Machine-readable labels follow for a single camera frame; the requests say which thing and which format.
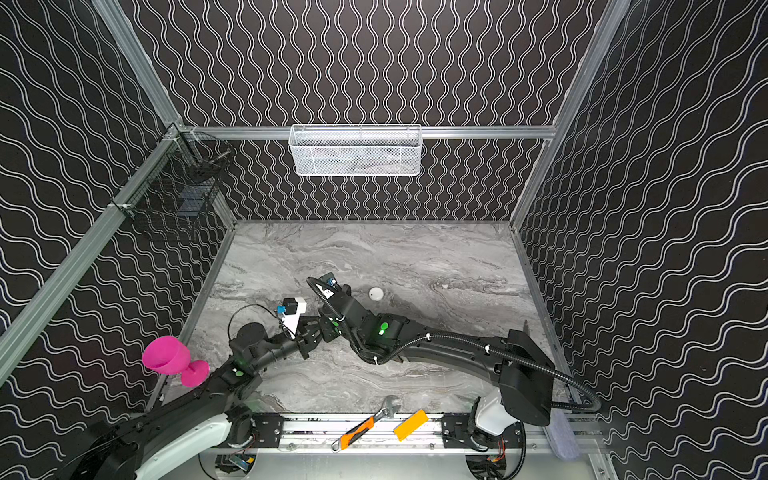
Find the white earbud charging case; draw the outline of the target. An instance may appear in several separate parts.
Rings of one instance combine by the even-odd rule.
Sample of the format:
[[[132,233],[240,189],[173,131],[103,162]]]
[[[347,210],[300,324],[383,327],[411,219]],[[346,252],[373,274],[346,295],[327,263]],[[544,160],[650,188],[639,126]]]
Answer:
[[[384,298],[384,295],[384,290],[380,287],[373,287],[368,292],[369,298],[376,302],[381,301]]]

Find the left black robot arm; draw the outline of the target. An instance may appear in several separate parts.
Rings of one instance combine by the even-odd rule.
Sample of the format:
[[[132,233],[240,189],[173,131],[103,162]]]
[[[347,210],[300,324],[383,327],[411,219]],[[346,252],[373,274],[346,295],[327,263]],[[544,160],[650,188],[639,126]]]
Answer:
[[[120,424],[88,427],[55,477],[160,479],[222,443],[246,449],[256,436],[244,399],[266,367],[296,353],[307,358],[320,342],[337,337],[333,322],[315,316],[300,316],[295,333],[272,337],[262,324],[248,323],[231,339],[230,357],[191,391]]]

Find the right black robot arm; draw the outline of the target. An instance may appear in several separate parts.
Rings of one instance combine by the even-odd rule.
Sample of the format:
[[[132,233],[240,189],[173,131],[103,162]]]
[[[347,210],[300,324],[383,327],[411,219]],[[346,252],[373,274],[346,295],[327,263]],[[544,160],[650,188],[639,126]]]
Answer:
[[[496,387],[511,417],[535,426],[550,424],[554,379],[548,372],[554,364],[524,331],[473,337],[401,315],[375,314],[344,290],[321,288],[315,295],[320,316],[337,326],[363,362],[407,360],[459,370]]]

